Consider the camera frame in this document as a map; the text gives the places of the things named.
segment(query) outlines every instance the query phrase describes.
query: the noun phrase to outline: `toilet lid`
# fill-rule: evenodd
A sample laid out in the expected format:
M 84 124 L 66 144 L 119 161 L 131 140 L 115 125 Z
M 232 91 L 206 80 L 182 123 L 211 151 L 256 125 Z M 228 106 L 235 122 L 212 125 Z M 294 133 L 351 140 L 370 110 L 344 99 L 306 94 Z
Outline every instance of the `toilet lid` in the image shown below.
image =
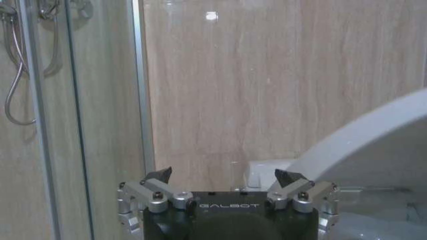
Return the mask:
M 346 125 L 287 170 L 340 186 L 427 192 L 427 89 Z

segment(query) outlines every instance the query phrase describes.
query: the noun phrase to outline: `beige tile wall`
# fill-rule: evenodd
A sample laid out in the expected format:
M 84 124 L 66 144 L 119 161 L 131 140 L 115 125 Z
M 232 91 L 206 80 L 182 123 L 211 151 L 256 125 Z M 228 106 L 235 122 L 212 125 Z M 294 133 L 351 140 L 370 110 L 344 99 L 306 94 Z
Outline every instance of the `beige tile wall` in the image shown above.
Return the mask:
M 144 176 L 132 16 L 130 1 L 91 2 L 74 21 L 76 85 L 95 239 L 118 240 L 119 183 Z
M 0 239 L 48 240 L 51 225 L 36 127 L 15 125 L 4 113 L 15 74 L 16 67 L 4 48 L 0 27 Z M 17 119 L 32 119 L 33 103 L 27 78 L 16 89 L 11 109 Z
M 424 84 L 427 1 L 146 0 L 156 167 L 230 188 Z

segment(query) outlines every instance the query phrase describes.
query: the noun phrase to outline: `toilet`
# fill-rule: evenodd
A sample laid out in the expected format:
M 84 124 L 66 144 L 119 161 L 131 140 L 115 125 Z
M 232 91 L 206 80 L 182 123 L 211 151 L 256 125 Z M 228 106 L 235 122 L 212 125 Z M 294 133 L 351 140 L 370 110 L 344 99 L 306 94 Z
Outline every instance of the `toilet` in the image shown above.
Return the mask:
M 252 161 L 248 191 L 267 191 L 275 169 L 339 186 L 338 240 L 427 239 L 427 89 L 342 127 L 298 159 Z

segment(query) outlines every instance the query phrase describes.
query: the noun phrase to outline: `shower head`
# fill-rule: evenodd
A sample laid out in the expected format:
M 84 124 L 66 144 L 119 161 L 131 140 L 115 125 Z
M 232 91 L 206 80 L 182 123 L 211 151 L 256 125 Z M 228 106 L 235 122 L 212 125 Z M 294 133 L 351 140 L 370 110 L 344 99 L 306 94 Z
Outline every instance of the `shower head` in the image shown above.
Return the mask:
M 16 9 L 7 5 L 4 2 L 0 2 L 0 14 L 15 16 L 17 14 Z

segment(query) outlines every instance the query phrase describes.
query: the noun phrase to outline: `bathroom wall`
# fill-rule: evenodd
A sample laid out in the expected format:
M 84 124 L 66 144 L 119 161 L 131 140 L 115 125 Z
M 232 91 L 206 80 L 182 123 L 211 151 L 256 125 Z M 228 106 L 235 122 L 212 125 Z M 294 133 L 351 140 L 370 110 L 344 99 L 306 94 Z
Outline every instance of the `bathroom wall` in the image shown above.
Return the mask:
M 59 64 L 53 75 L 40 84 L 45 121 L 44 145 L 49 150 L 59 234 L 63 240 L 88 240 L 90 215 L 86 194 L 83 155 L 78 129 L 78 109 L 74 88 L 74 73 L 68 43 L 66 6 L 62 4 L 59 22 Z M 53 22 L 37 21 L 37 50 L 44 69 L 53 54 Z M 0 93 L 1 105 L 7 97 L 11 82 L 16 74 L 4 49 L 3 32 L 0 42 Z M 16 89 L 12 101 L 12 113 L 19 120 L 33 118 L 35 96 L 31 94 L 27 74 Z M 5 117 L 1 108 L 0 117 L 0 239 L 53 239 L 55 224 L 51 219 L 47 199 L 44 159 L 40 155 L 40 133 L 36 125 L 17 126 Z
M 48 240 L 51 225 L 36 127 L 15 125 L 4 113 L 16 67 L 4 48 L 1 27 L 0 59 L 0 239 Z M 27 78 L 15 92 L 11 109 L 17 119 L 32 119 L 33 103 Z
M 116 189 L 120 182 L 139 180 L 144 176 L 130 6 L 115 0 L 91 0 L 91 3 L 91 19 L 79 17 L 74 5 L 70 10 L 75 72 L 66 5 L 60 6 L 62 68 L 40 82 L 45 144 L 64 240 L 91 239 L 84 167 L 95 239 L 122 239 Z M 41 21 L 37 34 L 40 60 L 45 68 L 53 53 L 53 23 Z M 3 45 L 0 59 L 7 60 L 0 63 L 0 97 L 4 101 L 15 67 Z M 29 84 L 24 80 L 12 103 L 13 113 L 20 119 L 33 116 L 31 99 Z M 47 240 L 53 236 L 36 128 L 15 126 L 1 112 L 0 131 L 0 239 Z
M 146 0 L 155 163 L 172 184 L 230 189 L 231 162 L 298 157 L 423 88 L 426 12 L 424 0 Z
M 79 112 L 96 240 L 122 239 L 120 182 L 144 177 L 131 1 L 91 0 L 72 21 Z

